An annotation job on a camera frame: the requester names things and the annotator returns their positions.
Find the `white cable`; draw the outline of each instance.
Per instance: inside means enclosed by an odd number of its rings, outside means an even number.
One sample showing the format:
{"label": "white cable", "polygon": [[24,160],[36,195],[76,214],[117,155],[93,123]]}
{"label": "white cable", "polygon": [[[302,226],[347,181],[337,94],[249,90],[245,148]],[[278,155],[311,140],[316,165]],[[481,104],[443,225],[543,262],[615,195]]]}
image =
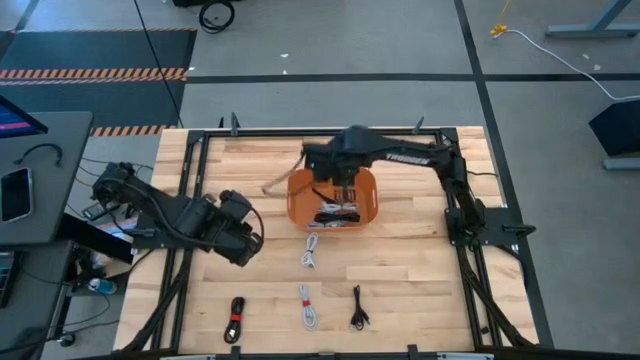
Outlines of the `white cable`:
{"label": "white cable", "polygon": [[318,318],[311,307],[309,289],[305,284],[300,285],[300,297],[302,298],[302,322],[304,323],[304,328],[313,331],[318,327]]}
{"label": "white cable", "polygon": [[573,65],[569,64],[566,60],[562,59],[560,56],[558,56],[558,55],[554,54],[553,52],[551,52],[550,50],[547,50],[547,49],[543,48],[542,46],[536,44],[533,40],[529,39],[529,37],[527,35],[525,35],[524,33],[522,33],[519,30],[509,29],[509,30],[506,30],[504,32],[499,33],[498,35],[494,36],[493,38],[497,39],[504,33],[514,33],[514,34],[518,34],[518,35],[522,36],[528,42],[530,42],[531,45],[535,46],[538,50],[553,56],[554,58],[556,58],[556,60],[560,61],[561,63],[563,63],[565,65],[567,65],[571,70],[573,70],[573,71],[575,71],[575,72],[577,72],[579,74],[582,74],[582,75],[586,76],[587,78],[589,78],[589,80],[593,81],[596,85],[598,85],[598,87],[609,97],[609,99],[611,99],[613,101],[626,101],[626,100],[640,99],[640,95],[631,95],[631,96],[625,96],[625,97],[621,97],[621,98],[611,95],[607,91],[607,89],[605,89],[604,86],[602,86],[602,84],[600,84],[600,82],[598,82],[598,80],[594,79],[593,76],[589,75],[588,73],[586,73],[586,72],[584,72],[584,71],[582,71],[580,69],[577,69]]}
{"label": "white cable", "polygon": [[312,232],[307,236],[307,250],[302,255],[302,259],[300,259],[303,266],[316,267],[316,263],[313,261],[313,249],[316,248],[316,245],[318,245],[318,233]]}

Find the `wheel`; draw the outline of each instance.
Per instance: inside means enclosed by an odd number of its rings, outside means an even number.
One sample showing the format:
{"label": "wheel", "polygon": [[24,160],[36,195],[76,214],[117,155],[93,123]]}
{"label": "wheel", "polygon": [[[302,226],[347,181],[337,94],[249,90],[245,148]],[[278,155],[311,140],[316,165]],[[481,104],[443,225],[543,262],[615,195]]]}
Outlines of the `wheel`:
{"label": "wheel", "polygon": [[76,342],[75,334],[67,334],[62,336],[60,339],[58,339],[58,343],[60,343],[60,346],[62,347],[69,347],[73,345],[73,343],[75,342]]}

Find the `computer monitor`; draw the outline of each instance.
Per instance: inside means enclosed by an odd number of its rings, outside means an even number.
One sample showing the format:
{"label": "computer monitor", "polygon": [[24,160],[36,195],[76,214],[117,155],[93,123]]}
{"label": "computer monitor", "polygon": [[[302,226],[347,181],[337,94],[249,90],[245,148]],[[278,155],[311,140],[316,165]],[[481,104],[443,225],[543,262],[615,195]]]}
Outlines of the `computer monitor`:
{"label": "computer monitor", "polygon": [[0,139],[45,134],[47,127],[0,96]]}

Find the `keyboard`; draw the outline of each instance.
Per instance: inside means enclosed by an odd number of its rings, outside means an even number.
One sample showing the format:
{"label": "keyboard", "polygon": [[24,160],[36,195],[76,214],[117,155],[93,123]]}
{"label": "keyboard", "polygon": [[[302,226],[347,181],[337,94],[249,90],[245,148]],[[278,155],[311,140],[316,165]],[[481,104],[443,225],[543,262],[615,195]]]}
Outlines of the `keyboard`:
{"label": "keyboard", "polygon": [[9,303],[11,288],[18,273],[19,253],[14,251],[0,251],[0,308]]}

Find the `gray floor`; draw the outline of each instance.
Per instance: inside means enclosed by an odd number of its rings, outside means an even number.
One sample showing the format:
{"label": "gray floor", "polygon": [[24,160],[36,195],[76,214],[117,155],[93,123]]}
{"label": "gray floor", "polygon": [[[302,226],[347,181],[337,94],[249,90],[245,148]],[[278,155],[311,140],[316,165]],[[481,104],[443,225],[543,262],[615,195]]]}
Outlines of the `gray floor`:
{"label": "gray floor", "polygon": [[[0,1],[10,8],[24,4]],[[139,1],[150,27],[197,26],[196,9]],[[547,25],[587,22],[606,3],[518,0],[505,22],[582,69],[640,72],[640,38],[543,39]],[[489,37],[503,0],[464,4],[485,73],[570,72],[516,35]],[[452,1],[245,0],[236,8],[228,32],[198,34],[190,75],[470,73]],[[40,0],[27,29],[137,28],[133,9],[130,0]],[[0,25],[18,18],[19,12],[13,18],[0,15]],[[620,19],[640,22],[640,4],[632,3]],[[638,82],[605,86],[618,96],[640,94]],[[605,154],[587,126],[611,102],[588,82],[490,83],[488,88],[523,216],[538,228],[530,243],[555,345],[640,353],[635,280],[640,246],[634,226],[640,174],[603,171]],[[188,127],[215,126],[232,111],[243,126],[412,125],[421,116],[425,125],[484,124],[475,85],[466,82],[187,86],[182,116]],[[87,156],[149,164],[157,142],[157,136],[91,139]],[[72,205],[88,204],[86,195],[86,189],[74,189]],[[101,301],[74,300],[74,319],[94,314]],[[114,311],[120,301],[112,300]],[[114,330],[96,334],[82,336],[68,349],[52,344],[45,358],[107,353]]]}

